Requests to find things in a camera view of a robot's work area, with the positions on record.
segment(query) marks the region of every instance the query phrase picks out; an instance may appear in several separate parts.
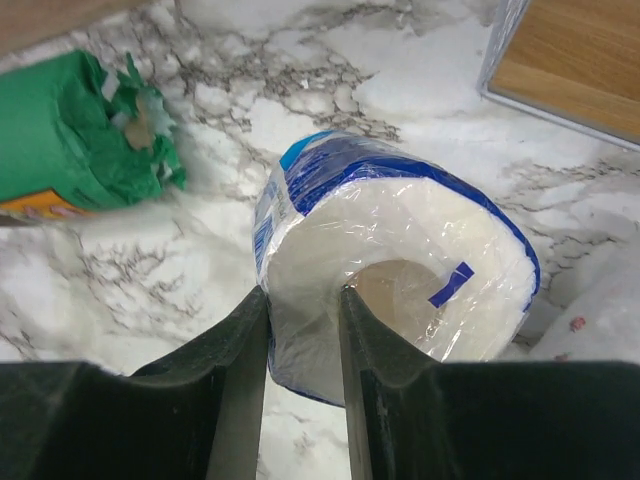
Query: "red print on plastic bag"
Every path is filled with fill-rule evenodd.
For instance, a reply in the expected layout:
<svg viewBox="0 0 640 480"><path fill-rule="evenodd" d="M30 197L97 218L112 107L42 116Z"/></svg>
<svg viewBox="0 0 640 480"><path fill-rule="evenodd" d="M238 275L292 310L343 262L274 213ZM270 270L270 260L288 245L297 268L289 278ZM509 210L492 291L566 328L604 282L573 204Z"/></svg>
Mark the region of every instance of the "red print on plastic bag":
<svg viewBox="0 0 640 480"><path fill-rule="evenodd" d="M575 333L578 330L582 330L586 324L587 321L584 317L576 317L569 322L569 328L571 328L571 331Z"/></svg>

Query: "paper towel roll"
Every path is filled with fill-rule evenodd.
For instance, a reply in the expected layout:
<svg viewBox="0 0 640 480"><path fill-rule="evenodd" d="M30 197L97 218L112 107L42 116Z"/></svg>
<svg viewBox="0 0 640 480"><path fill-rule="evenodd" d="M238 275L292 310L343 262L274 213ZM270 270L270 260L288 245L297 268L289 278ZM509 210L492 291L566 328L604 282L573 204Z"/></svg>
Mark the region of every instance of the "paper towel roll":
<svg viewBox="0 0 640 480"><path fill-rule="evenodd" d="M534 360L640 364L640 238L613 253L599 276L546 331Z"/></svg>
<svg viewBox="0 0 640 480"><path fill-rule="evenodd" d="M344 132L283 156L256 207L254 251L271 301L274 380L336 404L345 283L433 358L488 360L513 337L540 277L530 244L481 192Z"/></svg>

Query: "marble surface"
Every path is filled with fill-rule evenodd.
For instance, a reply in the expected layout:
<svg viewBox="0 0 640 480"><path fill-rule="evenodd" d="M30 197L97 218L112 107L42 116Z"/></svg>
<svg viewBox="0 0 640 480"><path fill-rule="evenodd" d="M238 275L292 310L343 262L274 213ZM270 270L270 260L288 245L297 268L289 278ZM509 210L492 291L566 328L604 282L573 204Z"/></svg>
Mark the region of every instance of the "marble surface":
<svg viewBox="0 0 640 480"><path fill-rule="evenodd" d="M163 1L0 59L73 48L165 94L186 192L65 226L0 229L0 360L130 373L227 315L255 284L254 202L300 137L345 128L439 163L533 243L534 341L638 230L640 158L479 98L498 0ZM268 382L258 479L349 477L344 411Z"/></svg>

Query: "wooden board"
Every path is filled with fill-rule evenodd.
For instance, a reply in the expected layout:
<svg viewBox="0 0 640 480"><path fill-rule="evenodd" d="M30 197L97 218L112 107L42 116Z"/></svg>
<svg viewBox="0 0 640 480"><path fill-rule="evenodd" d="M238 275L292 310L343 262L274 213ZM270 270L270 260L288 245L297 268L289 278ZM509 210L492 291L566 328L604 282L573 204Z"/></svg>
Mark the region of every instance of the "wooden board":
<svg viewBox="0 0 640 480"><path fill-rule="evenodd" d="M640 143L640 0L532 0L489 90Z"/></svg>
<svg viewBox="0 0 640 480"><path fill-rule="evenodd" d="M0 0L0 56L145 0Z"/></svg>

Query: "green wrapper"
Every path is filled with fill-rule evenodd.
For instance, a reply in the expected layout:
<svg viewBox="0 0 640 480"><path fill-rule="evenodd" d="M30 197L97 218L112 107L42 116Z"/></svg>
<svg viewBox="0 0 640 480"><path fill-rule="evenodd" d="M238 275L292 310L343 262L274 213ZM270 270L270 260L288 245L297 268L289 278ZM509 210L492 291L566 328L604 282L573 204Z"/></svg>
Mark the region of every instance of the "green wrapper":
<svg viewBox="0 0 640 480"><path fill-rule="evenodd" d="M174 123L128 63L76 51L0 76L0 210L64 218L184 186Z"/></svg>

